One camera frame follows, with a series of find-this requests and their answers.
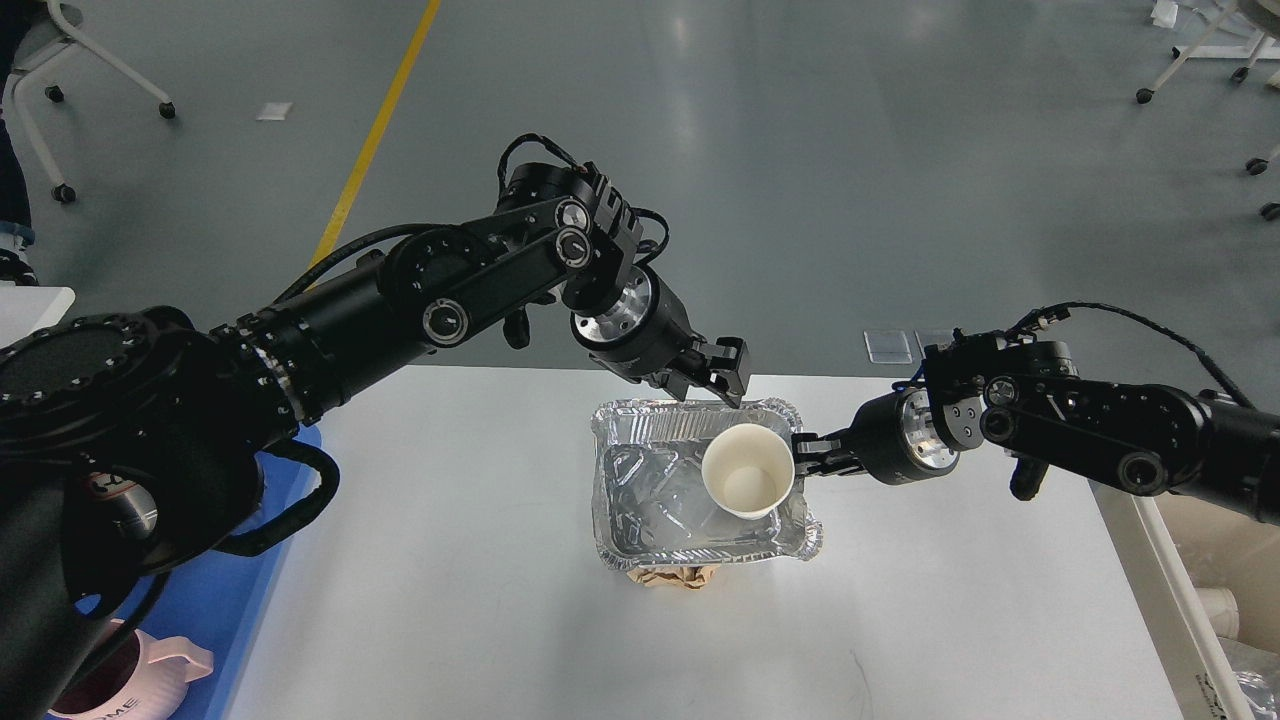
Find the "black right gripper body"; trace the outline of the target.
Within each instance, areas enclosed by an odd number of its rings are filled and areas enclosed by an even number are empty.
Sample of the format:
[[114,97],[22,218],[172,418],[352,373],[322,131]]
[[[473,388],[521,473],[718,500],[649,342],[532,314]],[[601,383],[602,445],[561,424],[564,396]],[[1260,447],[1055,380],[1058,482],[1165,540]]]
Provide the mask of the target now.
[[841,441],[863,469],[887,486],[950,474],[959,452],[934,428],[924,389],[890,392],[864,404]]

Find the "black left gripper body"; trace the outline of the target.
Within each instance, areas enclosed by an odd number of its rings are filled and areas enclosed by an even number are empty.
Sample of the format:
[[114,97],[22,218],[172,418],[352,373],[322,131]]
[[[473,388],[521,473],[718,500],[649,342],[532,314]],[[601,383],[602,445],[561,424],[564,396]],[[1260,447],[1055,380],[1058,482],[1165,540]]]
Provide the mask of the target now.
[[649,266],[632,265],[622,295],[595,316],[572,314],[572,337],[604,369],[634,384],[666,391],[668,365],[704,365],[678,296]]

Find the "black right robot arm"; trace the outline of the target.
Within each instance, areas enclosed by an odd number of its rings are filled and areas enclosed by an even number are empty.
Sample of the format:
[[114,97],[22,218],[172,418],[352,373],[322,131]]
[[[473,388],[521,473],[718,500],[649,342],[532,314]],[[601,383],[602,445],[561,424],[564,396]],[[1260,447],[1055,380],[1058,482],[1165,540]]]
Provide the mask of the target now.
[[1069,347],[1042,340],[1082,302],[1030,310],[1006,329],[929,345],[916,373],[863,404],[849,427],[791,441],[797,475],[867,474],[887,486],[943,477],[995,445],[1016,465],[1015,498],[1059,468],[1137,497],[1172,493],[1279,521],[1279,419],[1258,410],[1198,345],[1123,307],[1112,314],[1192,352],[1213,379],[1197,395],[1082,378]]

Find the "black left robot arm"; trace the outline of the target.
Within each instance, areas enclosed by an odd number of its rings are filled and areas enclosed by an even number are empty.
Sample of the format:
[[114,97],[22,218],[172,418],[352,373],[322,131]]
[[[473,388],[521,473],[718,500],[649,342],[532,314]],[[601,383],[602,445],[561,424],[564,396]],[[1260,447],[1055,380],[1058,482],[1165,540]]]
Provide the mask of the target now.
[[3,348],[3,716],[40,719],[124,639],[169,574],[256,556],[307,527],[340,473],[296,436],[413,360],[562,302],[589,357],[632,384],[737,407],[748,345],[696,332],[627,202],[590,161],[525,133],[494,210],[407,223],[329,252],[266,307],[212,331],[180,310],[79,316]]

